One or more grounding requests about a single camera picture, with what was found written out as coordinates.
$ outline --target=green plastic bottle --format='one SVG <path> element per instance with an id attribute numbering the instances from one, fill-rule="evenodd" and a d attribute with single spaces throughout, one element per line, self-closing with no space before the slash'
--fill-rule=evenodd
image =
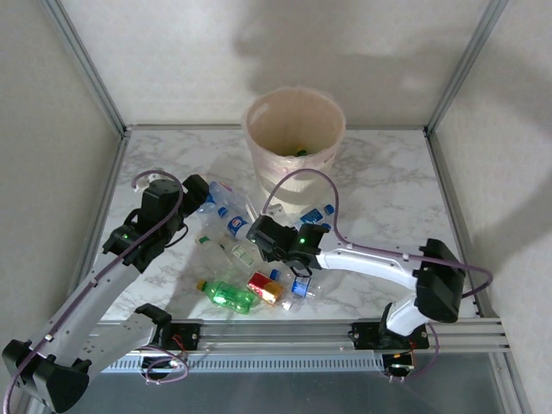
<path id="1" fill-rule="evenodd" d="M 204 292 L 213 304 L 218 304 L 234 311 L 247 315 L 249 309 L 257 301 L 257 297 L 250 291 L 243 291 L 226 282 L 198 281 L 198 290 Z"/>

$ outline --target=marble surface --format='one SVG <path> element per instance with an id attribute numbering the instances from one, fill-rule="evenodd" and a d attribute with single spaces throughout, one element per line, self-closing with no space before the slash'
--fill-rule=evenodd
<path id="1" fill-rule="evenodd" d="M 117 180 L 102 243 L 127 214 L 140 205 L 131 179 L 161 166 L 185 179 L 200 173 L 247 191 L 256 188 L 250 154 L 239 129 L 134 131 Z M 332 177 L 340 191 L 340 230 L 353 241 L 422 245 L 428 237 L 444 241 L 456 254 L 442 196 L 421 131 L 349 130 Z M 339 272 L 334 291 L 312 300 L 297 298 L 286 311 L 259 304 L 241 316 L 213 305 L 196 283 L 209 277 L 194 243 L 201 229 L 196 215 L 186 220 L 190 234 L 158 257 L 105 313 L 103 320 L 126 319 L 146 302 L 169 311 L 175 319 L 357 319 L 380 317 L 385 306 L 405 290 L 382 279 Z M 474 316 L 471 300 L 464 317 Z"/>

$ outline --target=yellow cap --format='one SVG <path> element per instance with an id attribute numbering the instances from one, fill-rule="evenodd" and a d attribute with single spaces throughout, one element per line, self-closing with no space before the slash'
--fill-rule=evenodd
<path id="1" fill-rule="evenodd" d="M 198 281 L 198 284 L 196 285 L 196 287 L 197 287 L 197 289 L 198 289 L 199 291 L 202 292 L 202 291 L 205 289 L 205 285 L 206 285 L 206 284 L 207 284 L 207 282 L 206 282 L 205 280 L 200 279 L 200 280 Z"/>

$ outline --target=white wall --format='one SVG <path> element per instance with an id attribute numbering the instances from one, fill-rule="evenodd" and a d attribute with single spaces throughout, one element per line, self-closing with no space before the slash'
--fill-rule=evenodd
<path id="1" fill-rule="evenodd" d="M 427 123 L 487 3 L 63 1 L 126 123 L 237 123 L 309 85 L 371 125 Z"/>
<path id="2" fill-rule="evenodd" d="M 552 8 L 511 0 L 438 129 L 535 413 L 552 412 Z"/>
<path id="3" fill-rule="evenodd" d="M 39 3 L 0 1 L 1 349 L 63 302 L 117 143 Z"/>

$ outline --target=trash bin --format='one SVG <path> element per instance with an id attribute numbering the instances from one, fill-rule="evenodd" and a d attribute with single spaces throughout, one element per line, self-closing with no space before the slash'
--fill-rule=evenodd
<path id="1" fill-rule="evenodd" d="M 255 175 L 265 199 L 288 173 L 314 168 L 329 173 L 345 134 L 345 115 L 333 99 L 304 87 L 285 87 L 259 97 L 247 111 L 243 128 Z M 315 204 L 328 190 L 313 173 L 288 179 L 273 200 L 288 214 Z"/>

